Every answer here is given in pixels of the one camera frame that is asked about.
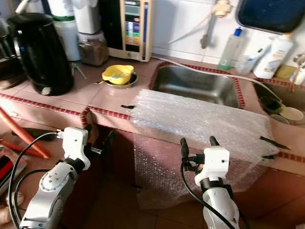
red tool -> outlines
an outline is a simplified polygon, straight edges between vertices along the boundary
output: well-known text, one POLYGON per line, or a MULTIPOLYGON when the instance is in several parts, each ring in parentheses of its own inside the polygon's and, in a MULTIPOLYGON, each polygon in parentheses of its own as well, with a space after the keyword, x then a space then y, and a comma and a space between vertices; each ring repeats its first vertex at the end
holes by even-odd
MULTIPOLYGON (((11 143, 8 143, 6 141, 3 141, 2 139, 0 139, 0 145, 4 145, 6 146, 7 148, 10 148, 12 150, 16 150, 16 151, 23 151, 24 150, 24 147, 22 146, 17 146, 17 145, 13 145, 11 143)), ((38 153, 36 150, 33 150, 33 149, 28 149, 27 150, 27 154, 31 154, 31 155, 34 155, 34 156, 41 156, 40 153, 38 153)))
MULTIPOLYGON (((0 118, 4 121, 4 123, 14 131, 23 141, 27 144, 30 144, 34 141, 34 138, 26 132, 21 126, 19 126, 1 107, 0 107, 0 118)), ((47 149, 45 149, 39 142, 36 142, 32 146, 36 151, 36 156, 40 156, 43 158, 49 158, 50 153, 47 149)))

black kettle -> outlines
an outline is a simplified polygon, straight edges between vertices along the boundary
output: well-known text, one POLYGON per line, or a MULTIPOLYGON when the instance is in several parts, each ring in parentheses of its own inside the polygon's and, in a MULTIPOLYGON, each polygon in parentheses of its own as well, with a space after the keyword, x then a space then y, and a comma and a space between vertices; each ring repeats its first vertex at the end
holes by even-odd
POLYGON ((73 87, 71 68, 51 16, 23 13, 7 19, 16 55, 42 95, 61 95, 73 87))

bubble wrap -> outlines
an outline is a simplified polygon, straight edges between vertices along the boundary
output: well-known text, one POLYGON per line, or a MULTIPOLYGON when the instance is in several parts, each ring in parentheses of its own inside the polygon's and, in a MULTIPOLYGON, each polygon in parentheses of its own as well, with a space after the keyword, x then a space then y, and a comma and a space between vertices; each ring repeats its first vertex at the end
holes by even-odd
MULTIPOLYGON (((261 135, 272 139, 267 117, 191 98, 141 90, 131 121, 141 133, 134 134, 136 182, 143 187, 138 194, 141 208, 167 208, 192 199, 181 180, 179 140, 175 144, 145 136, 153 129, 160 136, 186 137, 197 148, 190 148, 190 154, 202 153, 210 145, 209 137, 215 136, 230 151, 226 183, 235 192, 247 190, 264 172, 267 161, 261 156, 278 153, 275 146, 259 140, 261 135)), ((186 172, 188 184, 200 196, 194 176, 186 172)))

dish soap bottle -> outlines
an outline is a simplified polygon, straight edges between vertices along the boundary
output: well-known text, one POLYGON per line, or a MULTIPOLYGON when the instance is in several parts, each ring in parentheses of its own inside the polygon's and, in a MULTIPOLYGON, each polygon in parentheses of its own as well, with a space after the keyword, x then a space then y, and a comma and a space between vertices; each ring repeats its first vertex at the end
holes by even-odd
POLYGON ((253 73, 258 78, 271 79, 281 65, 283 59, 293 46, 290 34, 284 34, 274 39, 271 48, 255 66, 253 73))
POLYGON ((224 52, 219 61, 218 69, 225 71, 230 69, 232 58, 234 57, 236 50, 242 43, 242 37, 240 36, 242 34, 242 31, 243 30, 239 27, 235 30, 234 34, 230 35, 227 44, 224 48, 224 52))

black cable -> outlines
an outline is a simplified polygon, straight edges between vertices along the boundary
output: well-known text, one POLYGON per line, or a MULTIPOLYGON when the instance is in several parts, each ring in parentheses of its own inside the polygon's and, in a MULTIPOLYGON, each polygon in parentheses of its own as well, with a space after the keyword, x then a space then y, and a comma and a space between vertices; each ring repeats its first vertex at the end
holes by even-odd
POLYGON ((246 217, 243 215, 243 213, 240 210, 239 210, 239 215, 240 215, 240 218, 242 218, 246 229, 250 229, 250 225, 249 225, 248 221, 246 220, 246 217))
POLYGON ((19 211, 19 206, 18 206, 18 202, 17 202, 17 196, 18 196, 18 191, 19 191, 19 188, 20 186, 22 185, 23 181, 29 176, 29 175, 32 175, 34 173, 42 173, 42 172, 48 172, 49 169, 37 169, 37 170, 34 170, 34 171, 31 171, 29 173, 27 173, 26 175, 24 175, 18 182, 17 186, 16 186, 16 190, 15 190, 15 195, 14 195, 14 206, 15 206, 15 211, 16 211, 16 215, 17 217, 19 218, 19 221, 22 220, 22 217, 21 217, 21 214, 20 214, 20 211, 19 211))
POLYGON ((214 209, 211 205, 209 205, 207 202, 205 202, 204 200, 201 200, 199 197, 196 196, 195 193, 193 193, 193 191, 191 190, 191 188, 188 186, 188 184, 186 183, 185 177, 184 177, 184 164, 187 160, 184 160, 181 163, 180 166, 180 172, 181 172, 181 176, 182 176, 182 181, 184 183, 184 186, 186 187, 186 189, 188 190, 188 192, 198 201, 200 202, 203 206, 205 206, 207 209, 209 209, 211 212, 213 212, 217 217, 219 217, 230 229, 235 229, 235 227, 225 218, 222 216, 222 214, 220 214, 216 209, 214 209))
POLYGON ((14 210, 13 210, 13 203, 12 203, 12 199, 11 199, 11 195, 12 195, 12 188, 13 188, 13 181, 14 181, 14 177, 15 177, 15 173, 16 173, 16 169, 18 166, 18 163, 21 159, 21 157, 27 152, 27 150, 35 143, 37 142, 39 139, 41 139, 42 137, 46 136, 46 135, 56 135, 56 132, 49 132, 49 133, 45 133, 43 135, 40 135, 39 137, 37 137, 34 141, 32 141, 27 147, 24 148, 24 150, 19 154, 14 166, 13 166, 13 170, 10 174, 10 183, 9 183, 9 210, 10 210, 10 216, 11 219, 16 227, 16 229, 19 229, 19 225, 18 225, 18 220, 14 214, 14 210))

